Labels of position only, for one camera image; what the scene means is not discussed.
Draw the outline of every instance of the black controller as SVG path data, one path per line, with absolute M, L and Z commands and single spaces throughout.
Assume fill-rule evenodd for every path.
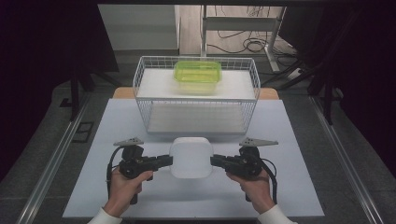
M 276 203 L 275 176 L 260 158 L 260 152 L 257 147 L 241 147 L 239 149 L 239 154 L 239 156 L 233 157 L 215 154 L 210 158 L 210 164 L 221 167 L 225 172 L 240 176 L 246 180 L 256 180 L 256 177 L 260 174 L 262 169 L 264 169 L 273 181 L 273 199 Z
M 143 157 L 143 148 L 137 145 L 119 147 L 123 148 L 122 161 L 119 164 L 120 173 L 129 179 L 135 179 L 145 171 L 158 171 L 164 166 L 173 164 L 173 158 L 169 155 L 158 157 Z M 109 180 L 111 180 L 111 164 L 107 167 L 107 186 L 109 190 Z M 137 194 L 132 198 L 131 204 L 137 203 Z

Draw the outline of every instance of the wire basket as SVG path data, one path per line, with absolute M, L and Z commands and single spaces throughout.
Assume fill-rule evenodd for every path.
M 185 92 L 174 77 L 179 61 L 218 62 L 222 78 L 211 92 Z M 260 95 L 253 59 L 141 57 L 134 97 L 148 133 L 245 134 Z

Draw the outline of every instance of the black stand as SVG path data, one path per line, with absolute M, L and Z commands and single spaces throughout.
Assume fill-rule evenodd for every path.
M 308 94 L 310 95 L 318 95 L 320 90 L 323 88 L 323 86 L 325 86 L 323 115 L 331 125 L 332 125 L 331 107 L 332 107 L 332 85 L 333 85 L 333 74 L 331 72 L 331 68 L 337 50 L 339 50 L 341 44 L 343 43 L 343 40 L 345 39 L 346 35 L 349 33 L 350 28 L 352 27 L 353 23 L 358 18 L 360 13 L 361 13 L 361 7 L 353 7 L 350 10 L 346 22 L 344 23 L 337 37 L 330 45 L 328 53 L 324 56 L 321 63 L 319 63 L 318 65 L 316 65 L 315 67 L 309 70 L 304 71 L 298 77 L 276 88 L 277 90 L 285 90 L 286 88 L 289 88 L 301 82 L 302 80 L 315 75 L 307 91 Z
M 108 74 L 99 71 L 98 69 L 93 68 L 90 65 L 86 65 L 84 67 L 75 66 L 71 71 L 71 96 L 72 96 L 72 115 L 70 120 L 73 121 L 76 118 L 76 115 L 79 111 L 79 93 L 78 93 L 78 83 L 81 84 L 81 87 L 84 91 L 93 91 L 95 84 L 91 78 L 91 74 L 95 74 L 100 78 L 106 80 L 107 82 L 114 85 L 116 88 L 120 87 L 121 84 L 114 78 L 110 77 Z

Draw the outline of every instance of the human hand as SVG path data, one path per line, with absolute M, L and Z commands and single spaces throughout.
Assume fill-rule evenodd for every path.
M 230 173 L 227 173 L 227 176 L 230 177 L 231 180 L 239 183 L 242 191 L 247 194 L 253 204 L 253 208 L 259 214 L 262 214 L 275 206 L 275 203 L 270 196 L 269 176 L 264 170 L 262 170 L 255 180 L 246 180 Z
M 146 171 L 135 179 L 128 179 L 117 167 L 111 175 L 110 197 L 103 208 L 113 217 L 120 217 L 125 212 L 135 194 L 142 191 L 142 182 L 152 177 L 152 171 Z

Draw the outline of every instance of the white tabletop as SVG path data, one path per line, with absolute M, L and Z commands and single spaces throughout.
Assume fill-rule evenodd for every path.
M 234 156 L 238 155 L 238 143 L 246 136 L 279 142 L 277 146 L 259 147 L 259 151 L 262 158 L 276 165 L 277 199 L 286 216 L 324 216 L 282 101 L 260 100 L 247 135 L 204 137 L 212 144 L 215 154 Z M 132 137 L 145 142 L 144 155 L 160 156 L 169 153 L 173 141 L 180 135 L 148 134 L 135 100 L 109 100 L 64 217 L 96 215 L 107 200 L 106 166 L 115 149 L 113 143 Z M 114 164 L 119 161 L 120 153 Z M 232 219 L 257 215 L 251 203 L 246 202 L 239 184 L 218 167 L 201 179 L 178 179 L 164 167 L 154 173 L 152 181 L 143 184 L 138 203 L 124 213 L 125 217 L 139 219 Z

